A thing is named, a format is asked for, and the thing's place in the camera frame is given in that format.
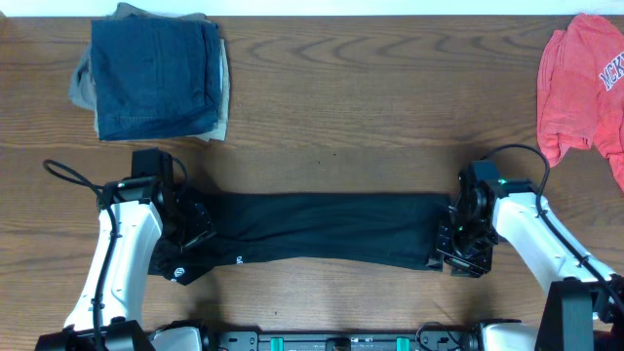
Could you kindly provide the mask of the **black t-shirt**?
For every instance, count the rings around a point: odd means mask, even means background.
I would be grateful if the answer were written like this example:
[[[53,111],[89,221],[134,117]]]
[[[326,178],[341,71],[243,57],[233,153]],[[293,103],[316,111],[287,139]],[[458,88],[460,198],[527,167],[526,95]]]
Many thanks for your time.
[[[448,215],[440,193],[203,194],[216,234],[186,253],[166,251],[149,274],[188,285],[217,266],[287,258],[336,258],[412,270],[430,263],[438,226]]]

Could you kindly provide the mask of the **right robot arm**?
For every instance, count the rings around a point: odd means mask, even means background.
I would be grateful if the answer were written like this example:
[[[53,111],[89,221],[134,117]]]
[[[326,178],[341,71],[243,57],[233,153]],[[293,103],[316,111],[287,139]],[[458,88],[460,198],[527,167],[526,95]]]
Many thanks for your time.
[[[623,278],[596,259],[552,212],[529,179],[504,179],[489,160],[458,174],[460,191],[441,223],[436,250],[453,274],[479,278],[507,242],[545,291],[538,327],[481,321],[448,334],[450,350],[620,350]]]

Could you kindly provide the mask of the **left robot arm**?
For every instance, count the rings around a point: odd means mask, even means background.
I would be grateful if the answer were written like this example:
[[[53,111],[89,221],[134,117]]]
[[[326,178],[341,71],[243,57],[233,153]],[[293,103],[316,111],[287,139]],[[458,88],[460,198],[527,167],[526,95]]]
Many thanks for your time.
[[[80,297],[62,331],[39,337],[39,350],[209,350],[214,342],[200,321],[176,321],[145,331],[142,304],[148,271],[166,251],[175,254],[207,237],[192,231],[176,185],[178,159],[158,148],[132,156],[130,176],[95,185],[64,164],[44,169],[97,197],[97,248]]]

